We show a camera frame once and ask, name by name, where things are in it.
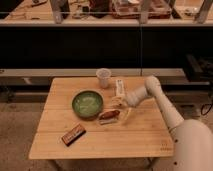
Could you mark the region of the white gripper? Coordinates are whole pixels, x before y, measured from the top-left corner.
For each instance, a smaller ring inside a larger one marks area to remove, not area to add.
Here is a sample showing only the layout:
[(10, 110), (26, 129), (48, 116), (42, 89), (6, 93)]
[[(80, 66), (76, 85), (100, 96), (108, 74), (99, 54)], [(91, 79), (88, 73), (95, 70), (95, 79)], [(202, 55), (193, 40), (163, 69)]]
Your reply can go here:
[[(125, 100), (130, 107), (127, 109), (127, 112), (122, 118), (121, 124), (125, 124), (127, 122), (132, 112), (131, 107), (137, 107), (142, 101), (151, 97), (152, 93), (145, 86), (141, 86), (128, 92), (125, 96)], [(111, 99), (111, 102), (113, 106), (124, 107), (125, 100), (123, 97), (115, 96)]]

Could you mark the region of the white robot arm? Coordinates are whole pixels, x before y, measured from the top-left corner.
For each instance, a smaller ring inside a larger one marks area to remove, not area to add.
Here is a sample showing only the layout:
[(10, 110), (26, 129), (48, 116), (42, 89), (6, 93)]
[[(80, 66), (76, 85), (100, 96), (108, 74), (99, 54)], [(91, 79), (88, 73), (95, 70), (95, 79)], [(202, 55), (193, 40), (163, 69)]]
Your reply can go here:
[(115, 86), (116, 98), (128, 107), (136, 108), (148, 98), (156, 101), (174, 142), (173, 171), (213, 171), (213, 132), (199, 120), (184, 119), (157, 77), (146, 77), (142, 86), (130, 92), (125, 91), (121, 79)]

